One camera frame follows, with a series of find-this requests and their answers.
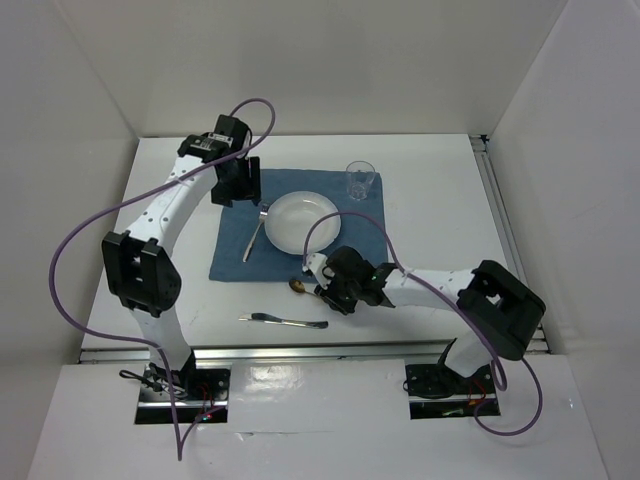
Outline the silver fork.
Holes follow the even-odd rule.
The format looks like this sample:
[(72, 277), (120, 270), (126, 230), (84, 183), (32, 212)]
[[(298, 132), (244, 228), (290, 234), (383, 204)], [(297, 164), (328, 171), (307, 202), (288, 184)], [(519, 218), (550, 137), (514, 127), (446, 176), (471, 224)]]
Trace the silver fork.
[(259, 217), (258, 217), (258, 224), (255, 228), (255, 230), (253, 231), (253, 234), (246, 246), (246, 249), (243, 253), (242, 256), (242, 262), (246, 263), (251, 255), (251, 252), (253, 250), (253, 247), (255, 245), (255, 242), (257, 240), (257, 236), (261, 230), (261, 228), (264, 226), (267, 216), (268, 216), (268, 212), (269, 212), (269, 208), (270, 208), (271, 204), (270, 203), (262, 203), (260, 205), (260, 212), (259, 212)]

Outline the white bowl plate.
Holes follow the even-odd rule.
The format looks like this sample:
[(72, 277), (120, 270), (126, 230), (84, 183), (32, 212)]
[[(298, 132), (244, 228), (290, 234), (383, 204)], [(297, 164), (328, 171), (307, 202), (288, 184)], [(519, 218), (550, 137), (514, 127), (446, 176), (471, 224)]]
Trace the white bowl plate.
[[(327, 197), (310, 191), (285, 194), (269, 207), (265, 228), (269, 242), (290, 255), (302, 255), (307, 234), (321, 218), (338, 211)], [(315, 253), (331, 245), (341, 231), (339, 216), (321, 222), (311, 234), (307, 252)]]

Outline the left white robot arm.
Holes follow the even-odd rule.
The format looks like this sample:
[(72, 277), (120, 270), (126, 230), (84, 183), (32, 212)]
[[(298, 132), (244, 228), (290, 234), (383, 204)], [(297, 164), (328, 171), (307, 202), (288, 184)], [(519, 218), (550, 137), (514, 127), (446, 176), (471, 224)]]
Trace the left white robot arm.
[(198, 376), (177, 318), (182, 280), (171, 255), (204, 197), (224, 207), (260, 201), (260, 161), (244, 151), (251, 140), (250, 127), (229, 115), (219, 116), (212, 131), (188, 136), (178, 148), (169, 189), (124, 232), (109, 232), (102, 241), (109, 290), (152, 342), (150, 369), (176, 399), (193, 394)]

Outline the gold spoon green handle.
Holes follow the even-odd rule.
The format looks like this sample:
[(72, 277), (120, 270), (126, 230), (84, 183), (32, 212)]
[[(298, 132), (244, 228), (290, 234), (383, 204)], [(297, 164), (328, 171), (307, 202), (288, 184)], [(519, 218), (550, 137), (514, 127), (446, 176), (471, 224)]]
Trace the gold spoon green handle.
[(311, 291), (308, 291), (303, 282), (298, 279), (292, 278), (288, 281), (289, 288), (299, 295), (310, 295), (313, 298), (321, 299), (321, 297)]

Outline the clear drinking glass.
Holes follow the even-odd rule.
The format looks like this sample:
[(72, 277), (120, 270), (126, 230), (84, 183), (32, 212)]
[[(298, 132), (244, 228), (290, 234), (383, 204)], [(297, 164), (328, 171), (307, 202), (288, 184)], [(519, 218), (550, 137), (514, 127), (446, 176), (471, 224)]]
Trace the clear drinking glass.
[(353, 161), (345, 172), (348, 195), (356, 201), (366, 199), (376, 176), (375, 168), (366, 161)]

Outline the blue cloth napkin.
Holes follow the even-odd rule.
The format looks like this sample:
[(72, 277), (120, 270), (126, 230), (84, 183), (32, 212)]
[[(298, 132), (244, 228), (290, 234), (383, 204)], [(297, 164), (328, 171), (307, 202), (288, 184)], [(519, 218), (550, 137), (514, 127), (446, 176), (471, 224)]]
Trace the blue cloth napkin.
[[(355, 249), (365, 260), (379, 265), (388, 260), (386, 241), (379, 229), (385, 225), (383, 182), (374, 176), (366, 199), (356, 201), (347, 193), (347, 175), (343, 171), (264, 169), (261, 171), (262, 200), (273, 204), (281, 196), (295, 191), (319, 193), (340, 211), (360, 212), (342, 216), (341, 230), (331, 245), (322, 250), (329, 256), (337, 248)], [(218, 237), (209, 279), (221, 282), (286, 282), (302, 274), (299, 255), (277, 249), (260, 231), (249, 259), (242, 260), (246, 246), (258, 224), (259, 208), (251, 202), (237, 202), (222, 210)]]

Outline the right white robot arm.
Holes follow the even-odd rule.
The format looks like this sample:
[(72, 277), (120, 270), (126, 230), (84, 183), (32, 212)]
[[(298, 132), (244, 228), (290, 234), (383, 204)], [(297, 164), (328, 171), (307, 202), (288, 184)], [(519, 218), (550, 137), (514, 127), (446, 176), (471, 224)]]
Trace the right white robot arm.
[(360, 302), (459, 315), (469, 331), (445, 349), (436, 369), (438, 384), (448, 392), (460, 391), (499, 359), (521, 360), (546, 311), (535, 293), (492, 260), (471, 270), (411, 270), (392, 262), (374, 266), (355, 249), (341, 247), (329, 256), (309, 254), (303, 271), (317, 281), (315, 293), (343, 315)]

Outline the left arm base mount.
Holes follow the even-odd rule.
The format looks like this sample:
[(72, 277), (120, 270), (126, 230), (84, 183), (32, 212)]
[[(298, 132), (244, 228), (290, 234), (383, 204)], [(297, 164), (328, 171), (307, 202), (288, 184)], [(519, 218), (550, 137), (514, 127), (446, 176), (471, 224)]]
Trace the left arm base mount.
[[(142, 374), (120, 370), (119, 376), (140, 385), (134, 423), (160, 425), (172, 422), (168, 384), (146, 367)], [(193, 422), (202, 415), (201, 423), (226, 423), (231, 370), (207, 368), (195, 371), (188, 387), (175, 387), (177, 418), (180, 424)]]

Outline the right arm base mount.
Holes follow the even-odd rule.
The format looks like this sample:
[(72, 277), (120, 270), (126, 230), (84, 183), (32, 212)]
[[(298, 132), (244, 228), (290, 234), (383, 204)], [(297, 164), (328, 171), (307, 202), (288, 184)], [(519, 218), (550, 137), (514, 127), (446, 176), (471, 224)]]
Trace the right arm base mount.
[(488, 365), (464, 378), (446, 369), (434, 356), (405, 359), (402, 389), (408, 396), (412, 420), (500, 416), (497, 389)]

